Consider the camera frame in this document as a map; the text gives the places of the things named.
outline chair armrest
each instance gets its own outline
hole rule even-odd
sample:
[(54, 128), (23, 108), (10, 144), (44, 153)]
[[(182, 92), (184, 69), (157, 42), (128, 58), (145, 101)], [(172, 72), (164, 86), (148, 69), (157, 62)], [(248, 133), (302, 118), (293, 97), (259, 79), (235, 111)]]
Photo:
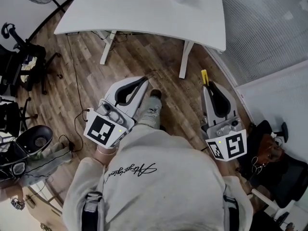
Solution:
[(251, 190), (251, 192), (257, 196), (259, 199), (261, 199), (263, 202), (265, 202), (266, 204), (268, 204), (270, 207), (272, 207), (273, 209), (275, 209), (275, 211), (279, 210), (279, 206), (274, 203), (273, 201), (271, 201), (269, 198), (267, 198), (266, 196), (264, 196), (262, 193), (260, 193), (259, 191), (257, 191), (256, 189)]
[(16, 44), (14, 45), (14, 47), (13, 47), (13, 50), (15, 50), (15, 49), (19, 49), (19, 50), (20, 50), (20, 47), (19, 47), (19, 44), (18, 44), (18, 43), (16, 43)]

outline gray curtain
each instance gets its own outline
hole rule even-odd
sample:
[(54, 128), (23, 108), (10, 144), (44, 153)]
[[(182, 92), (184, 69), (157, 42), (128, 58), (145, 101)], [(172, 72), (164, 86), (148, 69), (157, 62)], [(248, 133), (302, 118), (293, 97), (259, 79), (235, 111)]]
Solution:
[(308, 0), (223, 0), (227, 49), (239, 85), (308, 59)]

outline wrist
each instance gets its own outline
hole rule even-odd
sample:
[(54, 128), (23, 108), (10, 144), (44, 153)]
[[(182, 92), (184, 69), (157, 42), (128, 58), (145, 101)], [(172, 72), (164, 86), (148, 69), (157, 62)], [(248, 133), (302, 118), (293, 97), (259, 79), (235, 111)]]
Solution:
[(105, 156), (111, 156), (111, 155), (114, 155), (116, 153), (116, 148), (114, 149), (105, 149), (101, 146), (97, 146), (96, 147), (96, 151), (102, 155), (105, 155)]
[(93, 159), (107, 167), (115, 155), (116, 149), (105, 149), (101, 146), (97, 146)]

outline white wall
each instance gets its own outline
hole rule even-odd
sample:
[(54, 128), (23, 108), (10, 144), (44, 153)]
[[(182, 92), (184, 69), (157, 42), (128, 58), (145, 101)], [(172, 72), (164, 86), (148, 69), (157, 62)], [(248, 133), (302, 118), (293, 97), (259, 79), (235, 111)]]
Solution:
[[(274, 131), (286, 122), (286, 152), (308, 162), (308, 60), (236, 87), (255, 124), (268, 120)], [(308, 190), (297, 203), (308, 210)]]
[[(36, 4), (29, 0), (0, 0), (0, 27), (5, 22), (13, 23), (19, 36), (27, 39), (56, 8), (53, 2)], [(8, 50), (12, 50), (15, 43), (12, 37), (4, 39), (0, 35), (0, 44)]]
[(16, 210), (6, 200), (0, 203), (0, 230), (1, 231), (18, 231), (31, 230), (41, 231), (40, 223), (30, 215), (27, 208), (22, 211)]

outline sneaker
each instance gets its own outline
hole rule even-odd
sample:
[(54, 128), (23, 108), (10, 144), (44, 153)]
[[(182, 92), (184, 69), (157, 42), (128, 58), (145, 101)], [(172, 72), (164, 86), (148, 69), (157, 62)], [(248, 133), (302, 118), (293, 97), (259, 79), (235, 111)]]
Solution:
[(162, 92), (158, 89), (153, 89), (150, 93), (150, 97), (157, 97), (158, 99), (162, 98)]

